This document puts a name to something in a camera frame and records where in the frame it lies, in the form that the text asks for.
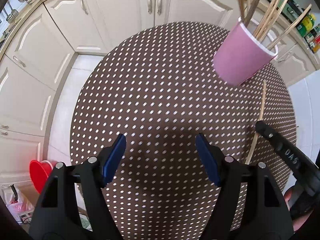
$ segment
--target polka dot tablecloth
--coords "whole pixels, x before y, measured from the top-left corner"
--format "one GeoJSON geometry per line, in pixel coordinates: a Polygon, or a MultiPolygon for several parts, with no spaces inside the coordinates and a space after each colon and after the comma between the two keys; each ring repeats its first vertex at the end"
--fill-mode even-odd
{"type": "MultiPolygon", "coordinates": [[[[228,31],[179,22],[142,31],[105,56],[81,90],[71,124],[71,161],[111,146],[127,148],[112,183],[102,189],[124,239],[198,239],[219,188],[199,160],[195,136],[244,162],[267,81],[264,121],[292,143],[296,124],[287,88],[268,64],[241,86],[221,80],[212,57],[228,31]]],[[[265,162],[281,189],[290,170],[259,138],[252,163],[265,162]]],[[[231,230],[241,222],[242,184],[231,230]]]]}

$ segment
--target tiled floor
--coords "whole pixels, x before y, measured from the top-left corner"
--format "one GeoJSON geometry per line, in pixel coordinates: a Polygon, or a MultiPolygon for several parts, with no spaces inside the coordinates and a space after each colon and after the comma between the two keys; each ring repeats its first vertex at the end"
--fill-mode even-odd
{"type": "MultiPolygon", "coordinates": [[[[103,57],[79,55],[74,63],[61,92],[51,127],[48,159],[70,161],[70,127],[72,115],[81,88],[91,72],[103,57]]],[[[289,87],[297,122],[297,147],[312,161],[315,161],[320,148],[320,71],[289,87]]],[[[291,176],[286,189],[294,185],[291,176]]]]}
{"type": "MultiPolygon", "coordinates": [[[[48,160],[64,162],[67,166],[71,165],[69,140],[73,111],[84,83],[102,58],[100,56],[79,55],[71,68],[54,113],[49,139],[48,160]]],[[[78,190],[76,190],[76,196],[78,206],[85,209],[78,190]]]]}

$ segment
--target bottle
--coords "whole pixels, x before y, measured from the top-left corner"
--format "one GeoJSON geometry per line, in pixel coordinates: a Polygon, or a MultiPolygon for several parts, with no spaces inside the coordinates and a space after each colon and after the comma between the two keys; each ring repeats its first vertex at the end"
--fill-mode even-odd
{"type": "Polygon", "coordinates": [[[314,40],[315,46],[312,49],[313,53],[317,53],[320,49],[320,35],[314,40]]]}
{"type": "Polygon", "coordinates": [[[297,26],[297,30],[302,37],[312,30],[312,27],[315,24],[315,19],[316,17],[314,14],[307,14],[297,26]]]}
{"type": "Polygon", "coordinates": [[[313,53],[315,53],[315,51],[317,51],[317,43],[313,40],[311,41],[309,44],[309,48],[312,50],[313,53]]]}
{"type": "Polygon", "coordinates": [[[308,44],[310,44],[310,42],[313,41],[318,36],[319,32],[320,32],[320,24],[318,24],[309,33],[307,33],[304,36],[304,39],[308,44]]]}

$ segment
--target kitchen counter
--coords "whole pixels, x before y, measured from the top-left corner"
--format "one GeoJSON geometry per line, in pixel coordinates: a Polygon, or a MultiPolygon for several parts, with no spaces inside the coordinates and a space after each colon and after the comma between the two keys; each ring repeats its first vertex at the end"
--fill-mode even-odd
{"type": "MultiPolygon", "coordinates": [[[[16,19],[15,22],[17,22],[16,26],[12,29],[11,33],[8,35],[6,41],[2,45],[0,49],[0,59],[2,58],[4,51],[7,49],[9,43],[11,42],[12,38],[16,34],[16,32],[19,30],[21,25],[24,23],[24,21],[31,15],[31,13],[43,2],[46,0],[37,0],[33,4],[27,4],[23,10],[19,13],[18,19],[16,19]]],[[[265,12],[268,8],[269,2],[267,0],[260,0],[260,3],[258,4],[258,9],[261,11],[265,12]]],[[[289,26],[289,22],[281,15],[279,19],[277,20],[277,23],[281,25],[284,29],[289,26]]],[[[314,64],[316,69],[320,69],[320,58],[313,54],[311,50],[309,49],[308,45],[304,41],[304,39],[300,36],[298,31],[294,29],[293,31],[290,32],[290,35],[297,41],[297,43],[302,47],[302,49],[307,53],[309,56],[310,60],[314,64]]]]}

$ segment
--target kitchen cabinet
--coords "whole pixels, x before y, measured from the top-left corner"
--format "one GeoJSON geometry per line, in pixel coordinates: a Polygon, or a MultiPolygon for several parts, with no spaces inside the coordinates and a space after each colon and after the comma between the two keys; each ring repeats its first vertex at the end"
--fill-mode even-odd
{"type": "Polygon", "coordinates": [[[196,21],[230,30],[239,16],[237,0],[156,0],[156,25],[196,21]]]}
{"type": "Polygon", "coordinates": [[[154,26],[154,0],[86,0],[103,41],[111,50],[154,26]]]}
{"type": "Polygon", "coordinates": [[[298,82],[316,70],[308,55],[298,44],[289,49],[274,65],[287,86],[298,82]]]}
{"type": "Polygon", "coordinates": [[[54,90],[74,53],[43,4],[23,23],[5,51],[24,71],[54,90]]]}
{"type": "Polygon", "coordinates": [[[76,52],[108,53],[86,0],[47,0],[44,5],[76,52]]]}
{"type": "Polygon", "coordinates": [[[44,137],[0,129],[0,184],[30,180],[29,163],[42,160],[44,137]]]}
{"type": "MultiPolygon", "coordinates": [[[[253,15],[253,19],[260,22],[262,19],[264,13],[257,9],[253,15]]],[[[281,33],[284,32],[284,29],[277,23],[273,25],[273,27],[270,30],[270,34],[273,36],[273,38],[278,37],[281,33]]],[[[289,49],[291,49],[296,42],[291,38],[290,35],[286,35],[281,41],[278,42],[278,56],[277,58],[280,58],[282,55],[284,55],[289,49]]]]}
{"type": "Polygon", "coordinates": [[[0,62],[0,128],[45,135],[55,91],[22,70],[6,55],[0,62]]]}

